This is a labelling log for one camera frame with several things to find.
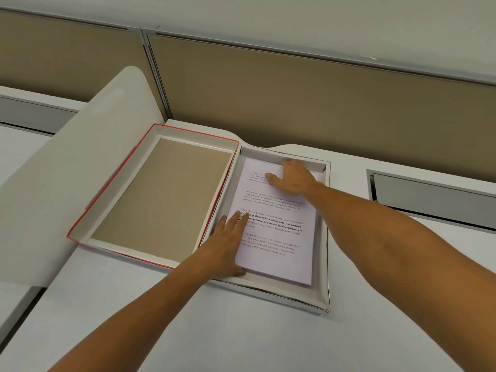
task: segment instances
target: bare arm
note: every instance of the bare arm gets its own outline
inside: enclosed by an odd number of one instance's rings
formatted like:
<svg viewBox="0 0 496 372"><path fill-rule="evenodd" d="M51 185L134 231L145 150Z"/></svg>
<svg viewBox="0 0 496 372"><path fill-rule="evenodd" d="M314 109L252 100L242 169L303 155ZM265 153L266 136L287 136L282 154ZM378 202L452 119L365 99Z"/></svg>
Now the bare arm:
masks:
<svg viewBox="0 0 496 372"><path fill-rule="evenodd" d="M462 369L496 370L496 275L412 218L328 188L284 163L277 188L305 197L363 277Z"/></svg>
<svg viewBox="0 0 496 372"><path fill-rule="evenodd" d="M223 217L214 234L168 276L96 328L49 372L137 371L164 329L207 281L244 275L234 262L249 214Z"/></svg>

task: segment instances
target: white wall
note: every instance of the white wall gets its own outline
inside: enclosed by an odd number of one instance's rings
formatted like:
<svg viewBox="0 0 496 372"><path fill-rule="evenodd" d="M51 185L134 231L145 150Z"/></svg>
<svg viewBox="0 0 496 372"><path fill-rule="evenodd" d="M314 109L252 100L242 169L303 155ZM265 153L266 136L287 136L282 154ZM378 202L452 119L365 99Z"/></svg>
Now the white wall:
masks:
<svg viewBox="0 0 496 372"><path fill-rule="evenodd" d="M496 82L496 0L0 0L0 6L373 57Z"/></svg>

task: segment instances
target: document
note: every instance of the document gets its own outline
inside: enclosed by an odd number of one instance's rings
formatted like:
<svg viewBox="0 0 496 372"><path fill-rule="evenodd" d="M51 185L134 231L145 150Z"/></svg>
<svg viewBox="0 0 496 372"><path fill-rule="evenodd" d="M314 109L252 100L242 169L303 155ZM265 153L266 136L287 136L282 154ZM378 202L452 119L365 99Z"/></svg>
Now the document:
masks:
<svg viewBox="0 0 496 372"><path fill-rule="evenodd" d="M228 216L237 210L250 213L236 263L310 285L315 209L304 198L273 187L265 178L266 172L282 177L283 167L246 159Z"/></svg>

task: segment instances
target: hand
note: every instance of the hand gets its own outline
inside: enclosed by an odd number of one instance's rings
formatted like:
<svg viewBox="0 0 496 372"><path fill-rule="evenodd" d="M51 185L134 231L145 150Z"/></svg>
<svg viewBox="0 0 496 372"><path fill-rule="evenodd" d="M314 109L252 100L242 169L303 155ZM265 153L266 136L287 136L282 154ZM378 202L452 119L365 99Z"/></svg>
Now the hand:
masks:
<svg viewBox="0 0 496 372"><path fill-rule="evenodd" d="M250 215L245 213L238 222L239 215L239 211L235 212L227 222L223 215L214 233L182 264L190 264L206 281L245 275L246 270L234 260Z"/></svg>
<svg viewBox="0 0 496 372"><path fill-rule="evenodd" d="M309 170L303 164L295 160L282 162L283 178L266 173L265 178L277 189L289 194L305 196L308 188L317 182Z"/></svg>

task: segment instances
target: beige partition panel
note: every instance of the beige partition panel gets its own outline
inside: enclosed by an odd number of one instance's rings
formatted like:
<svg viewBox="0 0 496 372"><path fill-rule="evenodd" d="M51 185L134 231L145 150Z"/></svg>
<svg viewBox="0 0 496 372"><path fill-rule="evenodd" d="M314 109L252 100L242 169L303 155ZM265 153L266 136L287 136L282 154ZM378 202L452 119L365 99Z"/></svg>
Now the beige partition panel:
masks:
<svg viewBox="0 0 496 372"><path fill-rule="evenodd" d="M496 88L149 35L173 117L496 181Z"/></svg>
<svg viewBox="0 0 496 372"><path fill-rule="evenodd" d="M137 32L4 10L0 30L0 85L87 102L133 65L165 114Z"/></svg>

